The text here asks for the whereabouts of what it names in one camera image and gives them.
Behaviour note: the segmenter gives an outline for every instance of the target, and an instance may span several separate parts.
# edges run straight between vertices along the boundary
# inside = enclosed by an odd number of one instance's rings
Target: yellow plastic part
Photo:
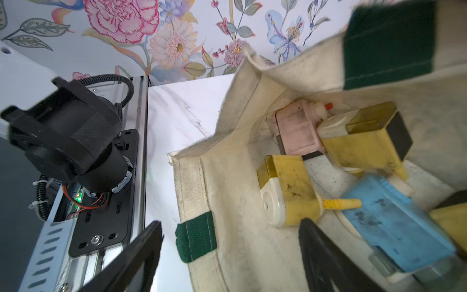
[[[467,203],[434,209],[430,216],[446,233],[464,250],[467,251]]]
[[[347,210],[361,208],[360,199],[323,199],[323,208],[327,210]]]
[[[361,109],[346,125],[348,135],[322,138],[333,164],[341,167],[386,169],[406,180],[407,171],[386,131],[397,112],[386,102]]]
[[[286,226],[299,225],[303,218],[317,222],[321,215],[310,177],[298,155],[268,155],[256,171],[260,189],[270,178],[279,178],[285,202]],[[324,209],[360,208],[359,199],[323,199]]]

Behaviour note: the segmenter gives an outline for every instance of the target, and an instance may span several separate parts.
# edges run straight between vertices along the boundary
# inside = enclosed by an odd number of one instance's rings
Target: black motor
[[[122,127],[117,107],[78,80],[52,82],[58,90],[28,111],[10,106],[2,112],[10,123],[10,143],[50,178],[75,180],[91,192],[110,191],[128,169],[111,144]]]

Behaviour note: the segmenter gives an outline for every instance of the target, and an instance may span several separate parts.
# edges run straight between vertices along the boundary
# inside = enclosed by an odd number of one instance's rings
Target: white wall
[[[57,74],[0,41],[0,110],[10,105],[27,110],[57,90]],[[8,123],[0,119],[0,137],[6,139]]]

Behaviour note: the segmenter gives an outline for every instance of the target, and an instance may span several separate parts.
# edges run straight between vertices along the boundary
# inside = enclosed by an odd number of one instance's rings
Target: white marble surface
[[[214,133],[233,75],[149,88],[146,225],[162,223],[164,241],[151,291],[192,291],[190,275],[175,245],[180,223],[173,168],[167,153]]]

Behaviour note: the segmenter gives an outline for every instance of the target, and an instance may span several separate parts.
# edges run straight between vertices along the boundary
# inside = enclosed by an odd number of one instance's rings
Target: black mounting plate
[[[71,257],[80,256],[114,245],[127,242],[130,239],[131,223],[133,219],[134,181],[136,157],[138,155],[138,131],[135,129],[121,132],[112,143],[119,152],[133,164],[132,178],[118,193],[112,193],[106,206],[98,209],[84,210],[78,215],[68,254]],[[83,204],[92,204],[93,199],[83,196]],[[102,235],[103,242],[95,246],[91,239],[95,235]]]

